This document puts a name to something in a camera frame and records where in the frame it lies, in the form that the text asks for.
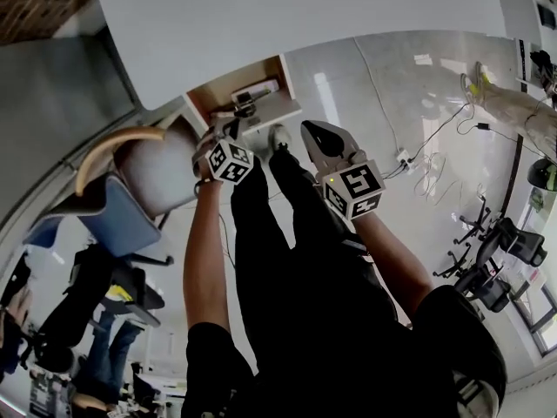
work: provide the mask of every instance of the power strip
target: power strip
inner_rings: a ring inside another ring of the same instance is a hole
[[[413,161],[410,161],[410,154],[408,153],[407,149],[399,150],[397,161],[399,161],[399,163],[404,166],[408,175],[412,175],[413,172],[416,170],[416,166],[414,165]]]

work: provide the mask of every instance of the desk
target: desk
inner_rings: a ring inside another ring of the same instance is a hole
[[[266,57],[339,38],[398,30],[506,35],[500,0],[100,2],[148,109]]]

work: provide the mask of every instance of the tiled floor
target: tiled floor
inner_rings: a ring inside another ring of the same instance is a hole
[[[461,32],[415,31],[359,37],[358,42],[393,123],[399,147],[406,148],[411,156],[425,138],[465,103],[459,74],[471,72],[476,61],[487,66],[497,84],[517,88],[514,41],[511,40]],[[299,125],[304,119],[320,119],[350,131],[368,157],[377,161],[382,172],[393,170],[397,166],[393,132],[354,40],[348,38],[293,51],[286,54],[286,59],[303,114],[285,125],[293,137],[292,152],[302,164],[312,168],[299,136]],[[470,114],[465,109],[458,118],[465,119]],[[474,119],[488,118],[485,112],[477,110]],[[464,124],[461,130],[467,131],[473,124]],[[475,218],[480,208],[478,191],[486,194],[494,210],[500,207],[513,159],[513,142],[488,131],[472,130],[461,136],[456,132],[456,125],[455,119],[423,149],[426,155],[433,156],[430,174],[434,179],[439,178],[430,195],[420,196],[426,190],[423,180],[426,166],[423,159],[418,158],[417,162],[422,161],[422,165],[413,175],[403,174],[386,181],[387,191],[378,210],[379,216],[430,272],[449,266],[450,258],[446,253],[453,249],[453,239],[465,232],[458,217],[464,214]],[[503,126],[500,131],[512,134]],[[255,149],[265,145],[266,133],[257,132],[249,138]],[[279,189],[270,174],[268,181],[269,194],[277,194]],[[223,190],[221,212],[234,258],[235,229],[230,192],[230,188]],[[273,198],[271,205],[293,246],[290,205],[281,194]],[[146,267],[149,277],[164,290],[166,301],[166,307],[157,312],[163,326],[157,331],[158,344],[151,346],[151,354],[155,360],[176,361],[176,364],[185,363],[186,324],[181,278],[193,213],[191,206],[177,209],[164,228],[164,244],[176,264],[168,268]],[[226,261],[226,275],[232,334],[240,351],[255,368],[229,261]],[[173,345],[167,345],[169,339]],[[132,357],[143,358],[143,351],[144,340],[132,349]]]

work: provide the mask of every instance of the wooden shelf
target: wooden shelf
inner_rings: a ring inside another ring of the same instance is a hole
[[[277,79],[279,91],[255,102],[256,112],[250,119],[254,124],[250,125],[244,134],[253,133],[300,114],[302,109],[295,100],[290,73],[285,57],[281,54],[250,64],[188,91],[185,101],[194,115],[194,119],[188,120],[192,124],[197,123],[201,130],[206,131],[212,123],[211,113],[220,106],[229,104],[232,101],[231,93],[271,78]]]

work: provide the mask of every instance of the marker cube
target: marker cube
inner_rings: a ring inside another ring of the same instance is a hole
[[[327,175],[322,180],[322,186],[325,199],[349,220],[375,209],[385,190],[374,160]]]
[[[219,181],[240,183],[253,168],[253,152],[221,139],[207,152],[213,178]]]

